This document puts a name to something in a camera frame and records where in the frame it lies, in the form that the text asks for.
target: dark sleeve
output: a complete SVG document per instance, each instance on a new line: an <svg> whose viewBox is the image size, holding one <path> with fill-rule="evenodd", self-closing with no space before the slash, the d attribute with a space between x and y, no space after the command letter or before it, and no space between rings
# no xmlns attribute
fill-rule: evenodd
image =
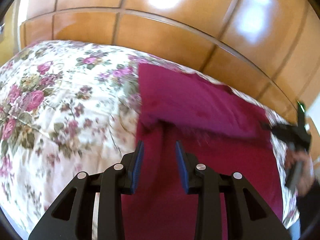
<svg viewBox="0 0 320 240"><path fill-rule="evenodd" d="M303 233L320 212L320 184L317 180L305 197L297 198L297 206L300 212L301 233Z"/></svg>

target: floral fabric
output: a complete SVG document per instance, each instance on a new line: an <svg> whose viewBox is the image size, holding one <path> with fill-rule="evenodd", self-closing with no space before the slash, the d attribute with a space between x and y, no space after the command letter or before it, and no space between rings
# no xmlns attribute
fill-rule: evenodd
<svg viewBox="0 0 320 240"><path fill-rule="evenodd" d="M30 233L79 171L103 172L134 151L141 104L138 63L190 68L132 49L75 41L45 41L0 68L0 205ZM266 109L271 123L285 122ZM284 187L285 145L272 136L284 200L283 223L299 213ZM93 238L97 233L97 208Z"/></svg>

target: wooden headboard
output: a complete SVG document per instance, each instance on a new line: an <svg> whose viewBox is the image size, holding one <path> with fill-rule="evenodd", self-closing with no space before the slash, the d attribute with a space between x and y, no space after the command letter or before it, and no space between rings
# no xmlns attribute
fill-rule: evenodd
<svg viewBox="0 0 320 240"><path fill-rule="evenodd" d="M199 70L288 120L320 92L320 21L307 0L30 0L21 43L76 40Z"/></svg>

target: blue rubber tip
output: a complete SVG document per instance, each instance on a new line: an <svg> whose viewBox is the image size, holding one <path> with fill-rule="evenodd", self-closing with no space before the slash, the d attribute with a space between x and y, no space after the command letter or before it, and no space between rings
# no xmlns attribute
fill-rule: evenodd
<svg viewBox="0 0 320 240"><path fill-rule="evenodd" d="M182 183L182 187L186 193L189 191L189 175L187 171L187 167L185 161L183 159L183 155L185 155L184 150L180 143L176 142L176 158L178 162L178 169L180 174L180 180Z"/></svg>
<svg viewBox="0 0 320 240"><path fill-rule="evenodd" d="M143 142L141 142L140 145L138 146L138 149L137 149L137 158L136 158L136 161L134 164L134 168L132 170L132 181L131 181L132 194L135 193L135 191L138 187L143 155L144 155L144 144L143 144Z"/></svg>

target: red cloth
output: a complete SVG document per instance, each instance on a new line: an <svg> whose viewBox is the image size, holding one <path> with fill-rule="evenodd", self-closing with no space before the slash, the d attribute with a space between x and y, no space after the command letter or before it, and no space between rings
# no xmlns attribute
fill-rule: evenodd
<svg viewBox="0 0 320 240"><path fill-rule="evenodd" d="M186 195L182 189L175 158L178 139L216 172L241 172L282 220L270 133L260 127L260 122L268 122L263 109L227 86L148 64L139 66L139 86L137 139L144 141L145 155L137 192L122 196L126 239L194 238L197 195ZM222 222L227 239L224 213Z"/></svg>

